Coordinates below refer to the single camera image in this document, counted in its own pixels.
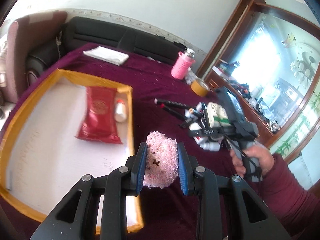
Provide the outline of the maroon sleeved forearm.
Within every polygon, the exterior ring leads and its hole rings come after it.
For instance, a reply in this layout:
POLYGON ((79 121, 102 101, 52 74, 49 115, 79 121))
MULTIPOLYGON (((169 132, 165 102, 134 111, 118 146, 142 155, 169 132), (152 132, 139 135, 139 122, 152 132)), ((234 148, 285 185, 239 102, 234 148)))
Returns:
POLYGON ((303 189, 281 155, 264 176, 260 195, 292 239, 319 239, 319 198, 303 189))

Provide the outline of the person right hand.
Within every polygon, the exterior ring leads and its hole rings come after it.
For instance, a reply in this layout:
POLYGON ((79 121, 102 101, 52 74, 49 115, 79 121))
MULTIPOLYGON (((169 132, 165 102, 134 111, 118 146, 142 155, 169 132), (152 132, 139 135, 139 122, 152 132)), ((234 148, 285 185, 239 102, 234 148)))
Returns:
MULTIPOLYGON (((261 145, 253 145, 244 150, 244 153, 250 158, 257 158, 262 169, 262 176, 265 176, 269 171, 271 171, 274 166, 274 158, 268 149, 261 145)), ((243 165, 241 159, 236 156, 233 149, 230 149, 229 155, 232 158, 232 163, 236 170, 236 174, 241 178, 244 178, 246 174, 246 168, 243 165)))

